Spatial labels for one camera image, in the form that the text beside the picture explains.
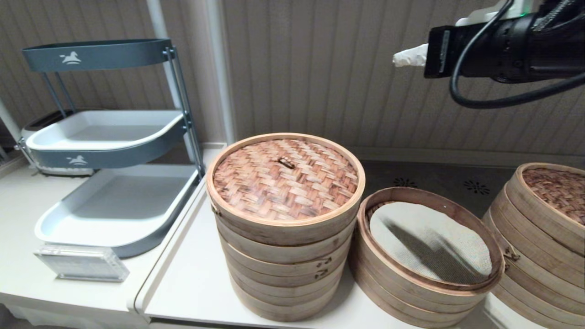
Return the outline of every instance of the metal rack leg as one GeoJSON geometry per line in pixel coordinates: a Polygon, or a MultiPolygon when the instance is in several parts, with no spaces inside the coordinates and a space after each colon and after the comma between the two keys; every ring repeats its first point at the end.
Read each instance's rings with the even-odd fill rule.
{"type": "Polygon", "coordinates": [[[55,101],[55,104],[57,104],[57,107],[59,108],[59,112],[61,112],[61,115],[63,116],[63,118],[66,118],[67,114],[65,113],[65,110],[63,109],[63,105],[61,104],[61,101],[59,100],[59,97],[57,96],[57,93],[55,92],[55,89],[53,88],[53,85],[51,84],[49,77],[47,76],[47,74],[45,72],[42,73],[42,76],[43,76],[44,82],[47,84],[47,87],[49,88],[49,92],[51,93],[51,96],[53,97],[53,101],[55,101]]]}
{"type": "Polygon", "coordinates": [[[189,105],[189,98],[187,97],[187,91],[185,89],[185,85],[184,85],[184,79],[183,79],[183,74],[180,71],[180,62],[178,60],[178,53],[176,51],[176,47],[173,47],[173,49],[169,49],[168,47],[166,48],[165,51],[165,55],[168,58],[168,62],[171,65],[171,72],[173,73],[173,81],[175,84],[175,88],[177,89],[177,92],[179,94],[179,99],[181,101],[181,110],[183,111],[183,120],[185,122],[185,128],[187,129],[187,133],[189,135],[190,138],[190,144],[192,147],[192,151],[195,155],[195,159],[196,159],[196,165],[198,166],[198,170],[199,170],[199,175],[201,177],[203,177],[203,175],[205,174],[205,168],[203,165],[203,156],[201,153],[201,148],[199,147],[199,142],[197,140],[197,136],[195,134],[195,127],[193,125],[193,121],[191,119],[191,107],[189,105]],[[177,66],[175,66],[175,63],[173,61],[173,55],[175,57],[175,59],[177,60],[177,66]]]}
{"type": "Polygon", "coordinates": [[[65,98],[67,99],[67,102],[69,103],[69,107],[71,108],[73,113],[77,112],[75,110],[75,105],[73,104],[73,101],[71,100],[71,96],[69,95],[69,92],[65,88],[65,84],[63,83],[63,80],[61,79],[61,76],[59,75],[59,72],[55,72],[55,77],[57,78],[57,81],[59,82],[59,87],[61,87],[63,94],[65,94],[65,98]]]}

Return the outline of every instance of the dark floor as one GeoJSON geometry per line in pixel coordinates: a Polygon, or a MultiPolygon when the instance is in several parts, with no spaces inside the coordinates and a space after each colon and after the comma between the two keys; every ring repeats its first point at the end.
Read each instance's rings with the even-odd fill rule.
{"type": "MultiPolygon", "coordinates": [[[[491,202],[514,173],[514,169],[467,167],[427,163],[362,162],[366,171],[366,191],[392,186],[408,186],[431,191],[453,200],[481,218],[491,202]]],[[[25,320],[14,319],[0,304],[0,328],[50,329],[34,327],[25,320]]]]}

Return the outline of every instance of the paneled wall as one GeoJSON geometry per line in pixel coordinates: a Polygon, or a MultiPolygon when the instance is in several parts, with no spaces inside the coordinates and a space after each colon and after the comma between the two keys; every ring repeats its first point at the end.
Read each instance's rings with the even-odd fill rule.
{"type": "MultiPolygon", "coordinates": [[[[426,42],[495,0],[225,0],[238,135],[305,132],[346,146],[585,155],[585,88],[478,111],[456,105],[448,80],[395,68],[426,42]]],[[[463,79],[464,95],[498,98],[550,82],[463,79]]]]}
{"type": "MultiPolygon", "coordinates": [[[[206,140],[194,66],[188,55],[190,40],[183,31],[177,5],[178,1],[163,0],[169,35],[183,55],[195,123],[201,139],[206,140]]],[[[143,0],[1,0],[0,98],[20,126],[57,110],[41,75],[28,69],[20,52],[22,48],[60,42],[144,38],[154,38],[154,31],[147,2],[143,0]]],[[[174,108],[161,65],[61,76],[80,108],[174,108]]]]}

